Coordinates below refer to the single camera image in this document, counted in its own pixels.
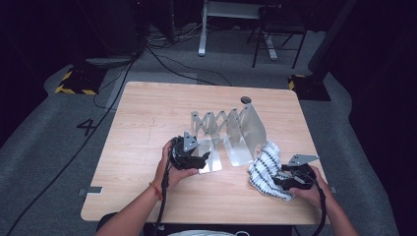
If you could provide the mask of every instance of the wooden table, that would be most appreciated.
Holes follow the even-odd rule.
[[[285,89],[231,88],[130,82],[126,84],[92,186],[84,220],[100,220],[119,211],[153,179],[162,147],[191,130],[191,112],[240,109],[241,96],[252,98],[267,136],[280,150],[282,163],[295,153],[317,154],[296,94]],[[222,170],[183,180],[168,193],[162,221],[205,224],[317,224],[321,213],[307,202],[286,202],[262,195],[249,183],[249,165],[233,167],[219,149]],[[323,173],[318,160],[312,162]],[[160,204],[149,221],[156,221]]]

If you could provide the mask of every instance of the cable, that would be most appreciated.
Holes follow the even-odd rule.
[[[138,56],[135,56],[124,61],[106,62],[106,63],[94,63],[94,62],[89,62],[89,61],[86,61],[86,62],[94,66],[96,69],[112,69],[112,68],[129,65],[132,61],[136,61],[137,58]]]
[[[196,37],[196,36],[200,36],[201,35],[201,33],[199,34],[199,35],[197,35],[197,31],[195,32],[195,34],[194,35],[192,35],[192,36],[190,36],[190,34],[193,32],[193,31],[195,31],[196,29],[198,29],[201,25],[202,25],[203,23],[200,23],[200,24],[198,24],[198,25],[196,25],[194,28],[192,28],[192,29],[190,29],[189,31],[186,31],[186,32],[182,32],[182,30],[183,29],[180,29],[180,33],[177,33],[175,36],[174,36],[174,40],[176,40],[176,41],[174,41],[173,43],[171,43],[171,42],[169,42],[167,39],[166,39],[166,37],[164,37],[164,36],[159,36],[158,34],[156,34],[156,36],[155,36],[155,38],[154,39],[148,39],[147,40],[147,46],[148,47],[151,47],[151,48],[153,48],[153,49],[162,49],[162,48],[169,48],[169,47],[172,47],[172,46],[174,46],[176,43],[178,43],[178,42],[185,42],[185,41],[188,41],[188,40],[191,40],[192,38],[194,38],[194,37]],[[150,44],[151,42],[153,42],[153,41],[160,41],[160,40],[164,40],[164,43],[163,43],[163,45],[154,45],[154,44]]]
[[[189,66],[186,66],[186,65],[184,65],[184,64],[182,64],[181,62],[179,62],[179,61],[175,61],[175,60],[173,60],[173,59],[171,59],[171,58],[169,58],[169,57],[167,57],[167,56],[161,56],[161,55],[156,55],[157,57],[163,57],[163,58],[166,58],[166,59],[168,59],[168,60],[170,60],[170,61],[173,61],[173,62],[175,62],[175,63],[178,63],[178,64],[180,64],[181,66],[183,66],[183,67],[185,67],[185,68],[188,68],[188,69],[192,69],[192,70],[197,70],[197,71],[205,71],[205,72],[210,72],[210,73],[215,73],[215,74],[218,74],[220,77],[222,77],[222,78],[224,78],[226,81],[227,81],[227,83],[231,86],[231,87],[233,87],[233,85],[223,76],[223,75],[221,75],[220,73],[218,73],[218,72],[215,72],[215,71],[210,71],[210,70],[205,70],[205,69],[200,69],[200,68],[195,68],[195,67],[189,67]]]
[[[163,211],[165,210],[166,189],[168,188],[168,184],[169,184],[169,170],[172,167],[172,165],[171,165],[171,167],[169,167],[169,163],[170,162],[169,162],[169,158],[168,158],[167,161],[166,161],[165,171],[163,172],[163,178],[162,178],[162,183],[161,183],[161,187],[162,187],[162,203],[160,204],[159,215],[157,217],[157,221],[156,221],[155,227],[153,229],[153,233],[152,233],[153,236],[155,236],[157,234],[157,230],[158,230],[159,224],[162,221]]]
[[[119,72],[119,75],[118,75],[115,79],[113,79],[111,82],[107,83],[107,85],[105,85],[105,86],[103,86],[102,88],[100,88],[100,89],[98,90],[98,92],[102,91],[103,89],[107,88],[108,86],[110,86],[111,84],[113,84],[115,81],[117,81],[117,80],[120,78],[120,76],[122,75],[122,72],[126,69],[126,67],[127,67],[127,66],[128,66],[128,65],[126,65],[125,67],[123,67],[123,68],[122,68],[122,70]],[[94,103],[94,105],[95,105],[96,107],[98,107],[98,108],[103,108],[103,109],[107,108],[107,107],[105,107],[105,106],[100,106],[100,105],[98,105],[98,104],[95,102],[95,98],[96,98],[97,96],[98,96],[98,94],[95,94],[95,95],[94,95],[94,97],[92,98],[92,102]]]
[[[135,61],[133,61],[128,70],[126,71],[125,77],[123,79],[123,83],[126,81],[127,75],[132,67],[132,65],[134,64]],[[98,129],[98,127],[101,125],[101,123],[103,122],[104,118],[108,115],[108,113],[110,112],[111,108],[114,106],[114,104],[116,103],[117,97],[119,96],[121,90],[122,90],[121,86],[119,88],[119,91],[117,92],[116,98],[114,99],[114,101],[111,103],[110,108],[105,112],[105,114],[101,117],[101,119],[98,121],[98,124],[95,126],[95,129],[92,129],[91,134],[89,134],[89,136],[86,138],[86,140],[83,142],[83,144],[78,148],[78,150],[76,151],[76,153],[70,158],[70,160],[64,165],[64,167],[59,171],[59,173],[49,182],[48,185],[46,185],[45,188],[43,188],[43,190],[30,202],[30,204],[24,209],[24,211],[22,211],[22,213],[19,215],[19,217],[15,220],[15,222],[13,223],[12,227],[9,229],[9,232],[6,234],[6,236],[10,236],[13,232],[13,230],[15,229],[15,227],[18,225],[19,221],[22,219],[22,217],[25,215],[25,213],[33,206],[33,204],[55,183],[55,181],[61,176],[61,174],[68,168],[68,166],[75,160],[75,158],[78,156],[78,154],[83,150],[83,148],[86,146],[86,144],[89,142],[89,139],[91,139],[92,135],[95,133],[95,131]]]
[[[301,174],[301,175],[309,178],[313,182],[313,184],[316,185],[317,190],[319,191],[320,203],[322,205],[322,219],[320,221],[320,224],[319,224],[318,228],[313,233],[313,236],[318,236],[320,234],[320,232],[322,232],[322,229],[323,229],[323,227],[325,226],[325,223],[326,223],[327,209],[326,209],[326,195],[325,195],[325,192],[323,191],[322,188],[320,188],[319,183],[317,182],[317,180],[313,179],[310,175],[302,173],[300,171],[297,171],[297,174]],[[295,226],[294,226],[294,228],[296,229],[297,235],[300,236],[300,232],[298,232],[298,229]]]
[[[163,64],[163,62],[156,56],[156,54],[154,54],[154,52],[149,48],[149,47],[147,47],[147,49],[148,49],[148,51],[149,51],[149,53],[150,54],[152,54],[153,56],[154,56],[154,58],[166,69],[166,70],[168,70],[169,72],[171,72],[171,73],[173,73],[173,74],[175,74],[175,75],[177,75],[177,76],[180,76],[180,77],[184,77],[184,78],[187,78],[187,79],[190,79],[190,80],[193,80],[193,81],[198,81],[198,82],[202,82],[202,83],[206,83],[206,84],[209,84],[209,85],[212,85],[212,86],[218,86],[217,84],[215,84],[215,83],[212,83],[212,82],[208,82],[208,81],[204,81],[204,80],[200,80],[200,79],[196,79],[196,78],[192,78],[192,77],[188,77],[188,76],[184,76],[184,75],[181,75],[181,74],[179,74],[179,73],[177,73],[177,72],[174,72],[173,70],[171,70],[171,69],[169,69],[167,66],[165,66],[165,64]]]

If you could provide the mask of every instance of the hand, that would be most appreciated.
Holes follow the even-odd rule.
[[[311,166],[311,167],[314,173],[316,174],[317,182],[319,183],[320,188],[322,188],[323,191],[325,192],[326,198],[330,198],[332,196],[330,187],[323,179],[322,174],[320,173],[319,169],[315,166]],[[313,185],[313,187],[309,190],[291,188],[289,189],[289,192],[293,194],[295,197],[300,197],[300,198],[307,200],[314,207],[322,208],[322,205],[320,202],[319,191],[317,190],[316,185]]]
[[[162,183],[163,173],[165,172],[166,163],[168,162],[169,149],[171,148],[171,141],[168,141],[162,150],[162,159],[157,165],[155,178],[153,183],[159,188]],[[169,185],[168,190],[173,189],[182,179],[193,176],[199,173],[198,169],[178,170],[172,166],[169,170]]]

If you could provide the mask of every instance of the handheld controller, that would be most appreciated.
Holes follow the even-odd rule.
[[[203,156],[192,156],[194,150],[199,146],[195,137],[184,132],[184,137],[178,136],[172,139],[171,149],[169,151],[169,161],[175,168],[181,169],[203,169],[206,166],[206,160],[210,152]]]
[[[300,166],[282,165],[281,169],[283,171],[290,171],[292,178],[280,180],[272,177],[272,180],[275,185],[280,186],[284,191],[288,191],[291,188],[309,190],[313,186],[313,180],[316,180],[316,174],[309,164]]]

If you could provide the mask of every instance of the gray carpet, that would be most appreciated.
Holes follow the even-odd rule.
[[[191,73],[200,80],[228,86],[225,77],[235,87],[287,89],[289,75],[311,74],[307,64],[325,36],[322,32],[307,35],[296,69],[292,70],[295,53],[288,51],[278,51],[277,61],[270,61],[268,53],[261,51],[259,63],[252,68],[255,40],[247,44],[248,35],[248,31],[239,30],[210,33],[205,57],[198,56],[198,38],[153,51],[187,66],[160,57],[173,71]],[[279,43],[282,38],[274,40]],[[297,38],[291,41],[296,44]],[[106,113],[102,107],[108,104],[112,91],[119,88],[111,84],[94,101],[93,95],[54,93],[69,67],[46,81],[49,96],[0,149],[0,235],[7,233],[25,207],[82,146],[86,140],[85,130],[76,127],[88,119],[97,125]],[[109,70],[103,84],[116,79],[121,70]],[[145,52],[129,75],[140,73],[169,72]],[[326,77],[325,84],[330,102],[300,101],[300,104],[328,181],[337,190],[336,198],[361,235],[398,235],[387,194],[349,125],[350,96],[332,75]],[[114,112],[108,113],[74,161],[19,221],[12,235],[94,233],[96,222],[86,222],[80,217],[84,198],[77,193],[89,186],[113,117]],[[311,235],[315,227],[298,228],[303,235]],[[322,235],[332,235],[329,226]]]

